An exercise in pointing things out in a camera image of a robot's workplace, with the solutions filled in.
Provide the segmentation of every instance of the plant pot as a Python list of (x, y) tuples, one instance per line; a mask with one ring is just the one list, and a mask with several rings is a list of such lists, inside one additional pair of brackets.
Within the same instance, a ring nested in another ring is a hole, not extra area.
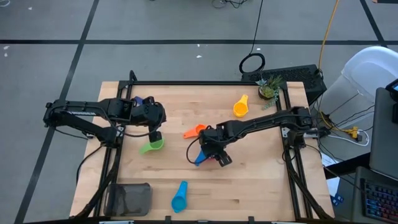
[(260, 98), (263, 99), (263, 100), (270, 100), (270, 99), (272, 99), (272, 98), (274, 97), (274, 96), (272, 96), (272, 97), (266, 97), (266, 96), (264, 96), (264, 95), (261, 93), (260, 87), (259, 87), (259, 90), (258, 90), (257, 92), (258, 92)]

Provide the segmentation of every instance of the succulent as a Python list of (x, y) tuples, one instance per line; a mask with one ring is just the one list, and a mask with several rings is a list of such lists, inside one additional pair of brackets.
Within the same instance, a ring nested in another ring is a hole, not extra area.
[(259, 85), (260, 87), (263, 87), (263, 86), (265, 86), (265, 85), (267, 84), (267, 80), (260, 79), (260, 80), (258, 80), (256, 83), (257, 83), (257, 85)]
[(275, 91), (279, 89), (279, 86), (283, 83), (283, 78), (278, 75), (276, 77), (271, 76), (268, 80), (260, 79), (257, 82), (260, 86), (260, 92), (267, 98), (272, 98), (275, 95)]
[(270, 86), (264, 86), (261, 89), (262, 94), (267, 98), (272, 98), (274, 96), (275, 90), (273, 90)]
[(278, 76), (271, 76), (268, 79), (268, 85), (271, 87), (273, 90), (276, 90), (280, 87), (280, 85), (283, 83), (284, 79), (278, 75)]
[(271, 106), (274, 106), (276, 104), (276, 101), (278, 100), (279, 96), (279, 90), (275, 90), (274, 97), (271, 99), (263, 108), (262, 110), (266, 110), (270, 108)]

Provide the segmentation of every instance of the floor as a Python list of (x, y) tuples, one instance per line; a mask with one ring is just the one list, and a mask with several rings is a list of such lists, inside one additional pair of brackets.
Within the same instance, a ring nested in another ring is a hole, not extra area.
[[(317, 63), (334, 2), (265, 0), (254, 49), (266, 56), (266, 69)], [(0, 121), (7, 127), (0, 129), (7, 182), (0, 185), (0, 222), (69, 215), (86, 142), (48, 133), (46, 102), (95, 101), (101, 82), (125, 80), (131, 69), (139, 80), (239, 80), (260, 3), (215, 9), (211, 0), (11, 0), (0, 7)], [(363, 48), (398, 51), (397, 10), (398, 4), (340, 1), (323, 56), (326, 86)], [(248, 61), (244, 70), (257, 63)], [(338, 139), (323, 144), (342, 159), (369, 151)], [(341, 181), (340, 219), (348, 218), (351, 193)]]

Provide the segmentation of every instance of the black cable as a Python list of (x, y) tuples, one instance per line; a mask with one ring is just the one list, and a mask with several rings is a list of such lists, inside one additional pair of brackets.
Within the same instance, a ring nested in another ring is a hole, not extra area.
[(84, 138), (84, 137), (77, 136), (77, 135), (74, 135), (74, 134), (65, 133), (65, 132), (63, 132), (63, 131), (58, 130), (57, 128), (54, 128), (54, 130), (55, 130), (56, 132), (61, 133), (61, 134), (66, 134), (67, 136), (71, 136), (71, 137), (75, 137), (75, 138), (80, 138), (80, 139), (88, 140), (88, 138)]
[[(339, 162), (344, 162), (345, 160), (344, 159), (340, 159), (340, 158), (337, 158), (337, 157), (335, 157), (335, 155), (333, 155), (333, 153), (331, 153), (322, 143), (321, 143), (321, 145), (322, 145), (322, 147), (326, 150), (326, 151), (328, 151), (329, 153), (330, 153), (330, 156), (331, 157), (333, 157), (332, 159), (333, 160), (341, 160), (341, 161), (339, 161)], [(348, 177), (350, 177), (350, 178), (352, 178), (352, 179), (355, 179), (354, 177), (352, 177), (352, 176), (350, 176), (349, 174), (347, 174), (347, 176)]]
[(370, 129), (372, 129), (373, 128), (373, 126), (371, 126), (370, 128), (367, 128), (367, 129), (365, 129), (365, 130), (363, 130), (363, 131), (369, 131)]
[(319, 118), (319, 114), (321, 113), (321, 112), (320, 112), (320, 107), (321, 107), (321, 104), (322, 104), (322, 98), (323, 98), (323, 94), (321, 95), (321, 99), (319, 100), (319, 102), (318, 102), (318, 101), (316, 102), (317, 105), (318, 105), (317, 119)]
[(193, 145), (193, 143), (195, 143), (197, 140), (199, 140), (199, 138), (200, 137), (197, 137), (195, 140), (193, 140), (192, 142), (191, 142), (191, 144), (189, 144), (189, 146), (187, 147), (187, 161), (189, 162), (189, 163), (191, 163), (191, 164), (195, 164), (195, 165), (199, 165), (199, 164), (201, 164), (202, 162), (205, 162), (208, 158), (205, 158), (204, 160), (202, 160), (202, 161), (200, 161), (200, 162), (192, 162), (190, 159), (189, 159), (189, 156), (188, 156), (188, 153), (189, 153), (189, 149), (191, 148), (191, 146)]
[[(296, 158), (296, 154), (294, 154), (293, 157), (290, 158), (289, 162), (292, 162), (295, 158)], [(286, 161), (286, 156), (285, 156), (285, 151), (282, 152), (282, 160), (287, 162)]]
[(311, 112), (311, 113), (312, 113), (313, 109), (315, 108), (315, 104), (316, 104), (316, 103), (318, 103), (318, 102), (316, 101), (316, 102), (313, 102), (313, 103), (312, 103), (312, 108), (310, 109), (310, 112)]
[(313, 146), (307, 145), (307, 144), (305, 146), (309, 146), (309, 147), (315, 149), (319, 153), (319, 156), (322, 158), (322, 154), (321, 154), (321, 151), (319, 149), (317, 149), (317, 148), (315, 148)]
[(254, 43), (256, 42), (257, 30), (258, 30), (258, 28), (259, 28), (259, 22), (260, 22), (260, 17), (261, 17), (261, 9), (262, 9), (262, 3), (263, 3), (263, 1), (264, 1), (264, 0), (261, 0), (259, 16), (258, 16), (258, 18), (257, 18), (256, 31), (255, 31), (255, 33), (254, 33), (254, 38), (253, 38), (253, 43), (252, 43), (252, 46), (251, 46), (250, 53), (249, 53), (248, 56), (246, 56), (246, 57), (241, 61), (241, 63), (239, 64), (239, 71), (240, 71), (242, 74), (247, 73), (247, 72), (245, 72), (245, 71), (242, 69), (243, 63), (244, 63), (247, 59), (249, 59), (249, 58), (251, 58), (251, 57), (253, 57), (253, 56), (258, 56), (258, 57), (261, 58), (261, 65), (260, 65), (260, 67), (258, 67), (256, 70), (254, 70), (254, 71), (252, 71), (252, 72), (259, 72), (259, 71), (263, 70), (264, 67), (266, 66), (266, 58), (263, 56), (263, 54), (260, 54), (260, 53), (254, 53), (254, 54), (252, 54), (253, 48), (254, 48)]
[(363, 117), (363, 116), (365, 116), (365, 115), (367, 115), (367, 114), (369, 114), (369, 113), (374, 113), (374, 111), (370, 111), (370, 112), (367, 112), (367, 113), (365, 113), (365, 114), (362, 114), (361, 116), (358, 116), (358, 117), (356, 117), (356, 118), (349, 119), (349, 120), (347, 120), (347, 121), (345, 121), (344, 123), (339, 124), (339, 125), (344, 125), (344, 124), (346, 124), (346, 123), (348, 123), (348, 122), (350, 122), (350, 121), (354, 121), (354, 120), (356, 120), (356, 119), (358, 119), (358, 118), (361, 118), (361, 117)]
[(339, 127), (337, 127), (337, 124), (334, 123), (330, 118), (328, 118), (328, 120), (329, 120), (329, 122), (331, 123), (331, 127), (328, 128), (329, 131), (331, 131), (333, 128), (336, 128), (337, 130), (341, 131), (342, 133), (348, 134), (347, 132), (345, 132), (345, 131), (341, 130)]
[(363, 194), (372, 196), (371, 194), (368, 194), (368, 193), (366, 193), (364, 190), (362, 190), (362, 189), (360, 189), (359, 187), (357, 187), (357, 186), (356, 186), (355, 184), (353, 184), (351, 181), (347, 180), (346, 178), (344, 178), (344, 177), (342, 177), (342, 176), (340, 176), (340, 175), (337, 175), (335, 172), (331, 171), (331, 170), (330, 170), (329, 168), (327, 168), (326, 166), (323, 166), (323, 168), (326, 169), (327, 171), (329, 171), (331, 174), (335, 175), (336, 177), (339, 177), (339, 178), (345, 180), (347, 183), (351, 184), (352, 186), (356, 187), (356, 188), (357, 188), (358, 190), (360, 190)]
[[(118, 155), (118, 152), (116, 152), (116, 155), (114, 157), (115, 161), (120, 160), (120, 155)], [(95, 205), (98, 203), (98, 200), (103, 196), (104, 191), (106, 190), (108, 184), (112, 181), (112, 179), (116, 176), (118, 172), (118, 163), (114, 162), (112, 165), (112, 168), (109, 170), (107, 176), (105, 177), (104, 181), (99, 185), (97, 191), (94, 193), (90, 201), (85, 205), (83, 210), (79, 212), (77, 215), (75, 215), (74, 218), (81, 218), (81, 217), (88, 217), (95, 207)]]
[(320, 142), (320, 145), (323, 147), (324, 150), (326, 150), (327, 152), (329, 152), (329, 154), (336, 160), (340, 160), (340, 161), (344, 161), (344, 159), (340, 159), (339, 157), (336, 157), (333, 153), (331, 153), (323, 144), (322, 142)]
[(370, 109), (370, 108), (372, 108), (372, 107), (374, 107), (374, 105), (372, 105), (372, 106), (370, 106), (369, 108), (367, 108), (366, 110), (362, 110), (362, 111), (360, 111), (360, 112), (357, 112), (357, 113), (355, 113), (355, 114), (353, 114), (353, 115), (351, 115), (350, 117), (348, 117), (347, 119), (345, 119), (345, 120), (343, 120), (343, 121), (340, 121), (337, 125), (340, 125), (341, 123), (343, 123), (343, 122), (345, 122), (345, 121), (347, 121), (347, 120), (349, 120), (350, 118), (352, 118), (353, 116), (355, 116), (355, 115), (357, 115), (357, 114), (360, 114), (360, 113), (362, 113), (362, 112), (365, 112), (365, 111), (367, 111), (368, 109)]
[(97, 149), (95, 149), (93, 152), (91, 152), (90, 154), (88, 154), (79, 164), (79, 166), (77, 167), (77, 171), (76, 171), (76, 184), (79, 181), (79, 172), (80, 172), (80, 168), (83, 165), (83, 163), (92, 155), (94, 155), (96, 152), (98, 152), (101, 148), (103, 147), (103, 145), (100, 145)]
[[(220, 4), (221, 4), (222, 6), (221, 6), (221, 7), (215, 6), (215, 5), (214, 5), (214, 2), (215, 2), (215, 1), (220, 2)], [(223, 1), (223, 0), (212, 0), (212, 1), (211, 1), (211, 5), (212, 5), (213, 7), (215, 7), (216, 9), (222, 9), (222, 8), (224, 8), (224, 7), (226, 6), (226, 2)]]
[(339, 108), (341, 108), (342, 106), (344, 106), (346, 103), (348, 103), (350, 100), (352, 100), (355, 96), (358, 96), (359, 93), (355, 94), (354, 96), (352, 96), (350, 99), (346, 100), (344, 103), (342, 103), (340, 106), (338, 106), (336, 109), (334, 109), (332, 112), (329, 113), (329, 115), (331, 115), (332, 113), (334, 113), (336, 110), (338, 110)]
[(230, 0), (223, 0), (224, 2), (229, 2), (231, 3), (231, 5), (235, 8), (238, 9), (239, 7), (241, 7), (241, 5), (245, 2), (247, 2), (248, 0), (242, 0), (240, 2), (235, 2), (235, 1), (230, 1)]
[(307, 186), (303, 183), (303, 181), (300, 180), (299, 174), (296, 173), (291, 162), (287, 165), (287, 173), (293, 179), (294, 183), (299, 187), (300, 191), (303, 193), (303, 197), (308, 200), (310, 206), (314, 209), (318, 217), (321, 220), (329, 220), (332, 222), (333, 218), (329, 216), (317, 203), (311, 192), (308, 190)]
[(321, 77), (321, 79), (323, 80), (323, 71), (322, 69), (318, 68), (315, 72), (318, 73), (318, 75)]
[(332, 130), (329, 130), (331, 133), (333, 133), (333, 134), (335, 134), (335, 135), (337, 135), (337, 136), (339, 136), (339, 137), (341, 137), (341, 138), (343, 138), (343, 136), (341, 136), (341, 135), (339, 135), (339, 134), (337, 134), (336, 132), (334, 132), (334, 131), (332, 131)]

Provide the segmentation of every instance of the black floor stripe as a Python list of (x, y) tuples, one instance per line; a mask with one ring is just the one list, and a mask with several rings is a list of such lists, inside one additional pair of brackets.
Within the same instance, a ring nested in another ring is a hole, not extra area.
[(79, 44), (79, 40), (0, 40), (0, 44)]
[[(252, 44), (253, 40), (86, 40), (85, 44), (156, 45), (156, 44)], [(322, 40), (256, 40), (264, 45), (321, 45)], [(377, 45), (377, 40), (328, 40), (327, 45)]]
[[(84, 40), (87, 38), (88, 31), (90, 29), (91, 23), (93, 22), (94, 14), (95, 14), (96, 8), (98, 6), (98, 1), (99, 0), (94, 0), (93, 5), (91, 7), (90, 13), (89, 13), (87, 21), (86, 21), (85, 28), (84, 28), (83, 33), (80, 38), (80, 43), (77, 47), (75, 56), (73, 57), (72, 64), (70, 65), (70, 69), (69, 69), (69, 72), (67, 75), (67, 79), (65, 80), (65, 83), (64, 83), (62, 91), (61, 91), (61, 95), (60, 95), (61, 99), (65, 99), (67, 96), (70, 84), (72, 82), (73, 75), (75, 74), (76, 66), (78, 64), (78, 61), (79, 61), (79, 58), (81, 55), (81, 51), (83, 50)], [(36, 185), (39, 180), (40, 173), (42, 171), (42, 168), (43, 168), (43, 165), (45, 162), (45, 158), (47, 157), (47, 153), (50, 148), (53, 135), (54, 135), (54, 129), (49, 128), (49, 130), (47, 131), (47, 134), (45, 136), (42, 148), (40, 150), (39, 157), (37, 158), (36, 165), (34, 167), (32, 176), (30, 177), (29, 184), (26, 188), (24, 198), (22, 199), (21, 205), (18, 209), (17, 217), (14, 221), (15, 224), (20, 224), (20, 223), (24, 222), (27, 210), (29, 208), (30, 201), (32, 200), (33, 193), (36, 189)]]
[[(398, 45), (398, 40), (383, 40)], [(379, 40), (327, 40), (326, 45), (379, 45)], [(0, 44), (90, 44), (90, 45), (170, 45), (170, 44), (252, 44), (252, 40), (0, 40)], [(264, 45), (321, 45), (322, 40), (256, 40)]]
[(91, 7), (90, 14), (88, 15), (88, 19), (87, 19), (85, 28), (80, 37), (81, 42), (79, 43), (79, 46), (77, 47), (77, 50), (75, 53), (75, 56), (73, 57), (72, 64), (70, 65), (69, 72), (67, 75), (67, 79), (65, 80), (65, 83), (63, 84), (63, 88), (62, 88), (61, 95), (60, 95), (61, 100), (64, 100), (67, 97), (67, 94), (68, 94), (68, 91), (70, 88), (70, 84), (72, 83), (72, 79), (75, 74), (75, 70), (76, 70), (77, 64), (79, 62), (79, 59), (80, 59), (81, 51), (83, 50), (83, 46), (85, 44), (84, 42), (87, 38), (88, 31), (90, 30), (91, 23), (93, 22), (95, 11), (97, 10), (98, 2), (99, 2), (99, 0), (94, 0), (93, 6)]
[(30, 177), (29, 184), (26, 188), (24, 198), (22, 199), (21, 205), (18, 209), (17, 217), (15, 218), (15, 224), (21, 224), (24, 222), (27, 209), (30, 201), (32, 200), (33, 193), (35, 192), (37, 181), (39, 180), (40, 173), (42, 171), (44, 160), (47, 157), (47, 153), (50, 148), (51, 140), (54, 135), (54, 129), (49, 128), (45, 135), (43, 146), (40, 150), (39, 157), (37, 158), (36, 165), (33, 169), (32, 176)]
[(361, 5), (363, 7), (363, 10), (365, 11), (366, 17), (369, 20), (369, 23), (372, 26), (373, 32), (376, 35), (377, 40), (380, 42), (380, 45), (383, 46), (383, 47), (387, 47), (387, 44), (385, 43), (384, 38), (381, 35), (381, 32), (380, 32), (380, 30), (379, 30), (379, 28), (378, 28), (378, 26), (376, 24), (376, 21), (373, 18), (372, 12), (369, 9), (368, 4), (366, 4), (365, 0), (361, 0)]

